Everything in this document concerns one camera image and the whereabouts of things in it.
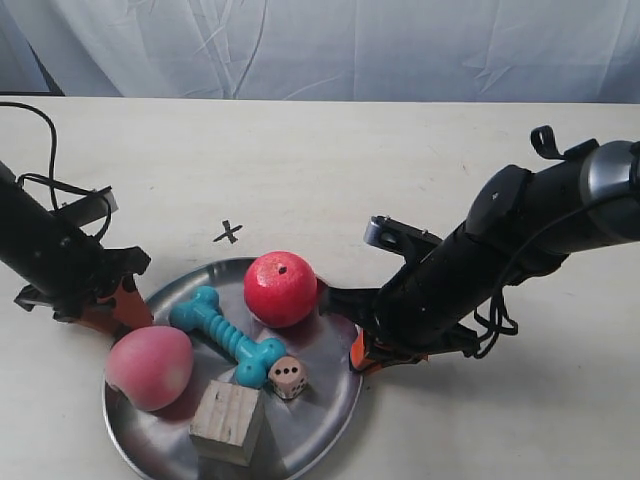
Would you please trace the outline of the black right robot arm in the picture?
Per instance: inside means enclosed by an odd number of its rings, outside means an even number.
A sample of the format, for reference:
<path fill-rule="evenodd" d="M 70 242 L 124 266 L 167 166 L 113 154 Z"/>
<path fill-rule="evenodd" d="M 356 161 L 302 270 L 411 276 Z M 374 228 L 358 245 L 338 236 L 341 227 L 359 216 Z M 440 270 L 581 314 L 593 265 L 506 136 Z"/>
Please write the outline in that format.
<path fill-rule="evenodd" d="M 369 374 L 436 354 L 485 357 L 502 336 L 518 333 L 503 291 L 550 275 L 573 253 L 639 238 L 639 146 L 587 140 L 559 151 L 551 128 L 531 144 L 550 161 L 532 172 L 509 165 L 481 189 L 465 220 L 447 237 L 387 216 L 371 218 L 365 241 L 400 255 L 383 286 L 331 287 L 326 311 L 360 331 L 353 371 Z"/>

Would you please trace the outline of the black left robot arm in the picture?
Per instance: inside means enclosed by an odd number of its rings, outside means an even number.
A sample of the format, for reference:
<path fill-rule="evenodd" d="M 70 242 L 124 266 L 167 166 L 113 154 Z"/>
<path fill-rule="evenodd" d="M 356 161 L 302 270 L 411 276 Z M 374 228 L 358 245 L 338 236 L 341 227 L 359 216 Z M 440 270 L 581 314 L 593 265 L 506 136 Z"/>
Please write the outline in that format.
<path fill-rule="evenodd" d="M 100 229 L 83 226 L 110 222 L 118 206 L 112 190 L 85 190 L 39 175 L 34 181 L 77 195 L 48 210 L 23 188 L 25 179 L 1 169 L 1 261 L 26 281 L 15 303 L 26 311 L 48 307 L 55 320 L 108 335 L 148 327 L 151 310 L 135 284 L 150 257 L 138 246 L 107 249 Z"/>

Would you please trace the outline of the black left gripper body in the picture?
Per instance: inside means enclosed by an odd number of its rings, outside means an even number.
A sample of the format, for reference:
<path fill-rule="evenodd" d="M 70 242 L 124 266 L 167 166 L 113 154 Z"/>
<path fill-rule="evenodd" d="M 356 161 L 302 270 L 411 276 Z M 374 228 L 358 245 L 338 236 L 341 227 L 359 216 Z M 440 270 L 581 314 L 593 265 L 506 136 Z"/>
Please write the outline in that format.
<path fill-rule="evenodd" d="M 79 228 L 55 220 L 18 230 L 13 240 L 13 271 L 24 286 L 14 302 L 26 311 L 52 309 L 53 318 L 82 325 L 89 305 L 115 305 L 122 278 L 143 274 L 151 258 L 138 246 L 105 249 Z"/>

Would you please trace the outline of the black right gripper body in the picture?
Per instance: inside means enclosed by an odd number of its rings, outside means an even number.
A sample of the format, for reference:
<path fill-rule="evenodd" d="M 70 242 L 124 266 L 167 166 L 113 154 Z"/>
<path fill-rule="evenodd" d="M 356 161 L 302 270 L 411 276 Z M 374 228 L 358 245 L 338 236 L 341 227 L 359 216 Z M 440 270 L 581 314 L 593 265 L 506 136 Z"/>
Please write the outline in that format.
<path fill-rule="evenodd" d="M 365 332 L 370 353 L 461 352 L 480 359 L 518 324 L 506 314 L 502 288 L 507 257 L 467 234 L 451 234 L 420 261 L 405 263 L 379 289 L 327 288 L 320 311 L 340 315 Z"/>

